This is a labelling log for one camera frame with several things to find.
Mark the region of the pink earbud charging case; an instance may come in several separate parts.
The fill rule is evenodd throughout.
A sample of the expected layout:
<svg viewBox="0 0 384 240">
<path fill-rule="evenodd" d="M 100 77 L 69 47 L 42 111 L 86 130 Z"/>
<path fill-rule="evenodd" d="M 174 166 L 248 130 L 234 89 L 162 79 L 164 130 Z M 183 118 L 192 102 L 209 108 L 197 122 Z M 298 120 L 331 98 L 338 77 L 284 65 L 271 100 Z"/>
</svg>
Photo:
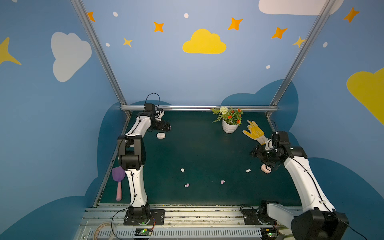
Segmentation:
<svg viewBox="0 0 384 240">
<path fill-rule="evenodd" d="M 272 169 L 265 164 L 261 165 L 261 170 L 266 174 L 270 174 L 272 172 Z"/>
</svg>

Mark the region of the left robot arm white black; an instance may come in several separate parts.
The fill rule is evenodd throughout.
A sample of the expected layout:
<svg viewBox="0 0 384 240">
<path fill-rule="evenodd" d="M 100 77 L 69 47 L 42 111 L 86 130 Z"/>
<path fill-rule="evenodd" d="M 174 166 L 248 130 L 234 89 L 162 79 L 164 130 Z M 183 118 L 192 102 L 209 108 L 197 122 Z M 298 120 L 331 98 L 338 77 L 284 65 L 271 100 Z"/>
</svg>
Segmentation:
<svg viewBox="0 0 384 240">
<path fill-rule="evenodd" d="M 131 130 L 118 137 L 118 160 L 125 171 L 131 194 L 127 213 L 131 218 L 150 218 L 150 205 L 144 184 L 144 165 L 147 159 L 144 136 L 147 130 L 168 132 L 169 122 L 163 120 L 165 112 L 154 104 L 144 104 L 143 112 L 139 113 Z"/>
</svg>

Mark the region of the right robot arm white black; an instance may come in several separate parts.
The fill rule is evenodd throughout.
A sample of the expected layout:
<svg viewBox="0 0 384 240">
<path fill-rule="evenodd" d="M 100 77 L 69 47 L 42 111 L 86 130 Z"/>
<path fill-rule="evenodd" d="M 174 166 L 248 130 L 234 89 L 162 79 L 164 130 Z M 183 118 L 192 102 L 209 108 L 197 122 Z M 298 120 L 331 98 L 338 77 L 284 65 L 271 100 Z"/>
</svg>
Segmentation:
<svg viewBox="0 0 384 240">
<path fill-rule="evenodd" d="M 289 172 L 299 194 L 302 213 L 294 214 L 276 201 L 262 201 L 256 212 L 263 224 L 281 223 L 296 240 L 340 240 L 349 220 L 336 211 L 316 180 L 304 149 L 292 146 L 287 132 L 274 132 L 267 141 L 256 146 L 250 155 L 262 161 L 262 171 L 271 173 L 277 164 Z"/>
</svg>

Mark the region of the white earbud charging case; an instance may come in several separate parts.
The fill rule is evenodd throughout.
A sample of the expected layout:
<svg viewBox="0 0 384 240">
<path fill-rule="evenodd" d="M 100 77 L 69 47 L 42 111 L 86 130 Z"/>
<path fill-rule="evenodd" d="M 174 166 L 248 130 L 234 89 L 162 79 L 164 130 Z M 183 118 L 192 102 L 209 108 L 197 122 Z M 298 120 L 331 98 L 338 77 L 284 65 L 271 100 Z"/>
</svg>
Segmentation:
<svg viewBox="0 0 384 240">
<path fill-rule="evenodd" d="M 159 140 L 162 140 L 166 137 L 166 134 L 165 133 L 157 133 L 156 136 Z"/>
</svg>

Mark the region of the yellow work glove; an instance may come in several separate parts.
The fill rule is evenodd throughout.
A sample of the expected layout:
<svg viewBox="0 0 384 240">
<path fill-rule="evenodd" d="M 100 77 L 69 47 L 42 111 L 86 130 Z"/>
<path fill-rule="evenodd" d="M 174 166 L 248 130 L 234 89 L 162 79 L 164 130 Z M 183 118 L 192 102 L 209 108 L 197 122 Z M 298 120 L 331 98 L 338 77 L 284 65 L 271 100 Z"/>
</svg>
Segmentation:
<svg viewBox="0 0 384 240">
<path fill-rule="evenodd" d="M 260 145 L 265 145 L 268 139 L 265 136 L 264 131 L 256 124 L 255 121 L 247 121 L 247 130 L 243 130 L 243 134 L 252 140 L 259 142 Z"/>
</svg>

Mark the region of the white potted flower plant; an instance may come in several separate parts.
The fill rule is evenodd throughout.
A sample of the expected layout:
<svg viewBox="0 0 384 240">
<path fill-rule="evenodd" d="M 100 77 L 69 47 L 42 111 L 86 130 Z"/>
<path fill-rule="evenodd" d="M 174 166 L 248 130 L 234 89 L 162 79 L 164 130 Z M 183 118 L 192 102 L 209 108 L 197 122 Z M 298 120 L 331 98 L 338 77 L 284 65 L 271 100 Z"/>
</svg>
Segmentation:
<svg viewBox="0 0 384 240">
<path fill-rule="evenodd" d="M 213 108 L 211 111 L 218 116 L 214 123 L 221 121 L 223 130 L 227 134 L 232 134 L 242 124 L 242 115 L 244 114 L 242 109 L 222 106 Z"/>
</svg>

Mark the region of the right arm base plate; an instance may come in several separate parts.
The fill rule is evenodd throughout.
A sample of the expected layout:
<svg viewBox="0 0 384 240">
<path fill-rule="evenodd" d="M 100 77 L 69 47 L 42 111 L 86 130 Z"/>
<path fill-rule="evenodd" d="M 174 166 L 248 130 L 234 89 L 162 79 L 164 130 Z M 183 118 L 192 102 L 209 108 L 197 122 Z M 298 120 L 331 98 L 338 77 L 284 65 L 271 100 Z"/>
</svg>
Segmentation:
<svg viewBox="0 0 384 240">
<path fill-rule="evenodd" d="M 245 225 L 276 225 L 278 222 L 259 209 L 242 209 Z"/>
</svg>

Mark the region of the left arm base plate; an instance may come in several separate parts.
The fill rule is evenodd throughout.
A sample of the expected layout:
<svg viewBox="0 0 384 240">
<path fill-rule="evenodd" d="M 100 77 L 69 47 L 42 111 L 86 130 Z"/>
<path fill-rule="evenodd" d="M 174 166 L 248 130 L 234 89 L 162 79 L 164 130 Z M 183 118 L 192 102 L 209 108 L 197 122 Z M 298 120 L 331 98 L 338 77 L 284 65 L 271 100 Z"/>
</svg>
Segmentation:
<svg viewBox="0 0 384 240">
<path fill-rule="evenodd" d="M 124 226 L 149 226 L 155 224 L 162 226 L 165 221 L 165 210 L 135 210 L 128 209 L 124 217 Z"/>
</svg>

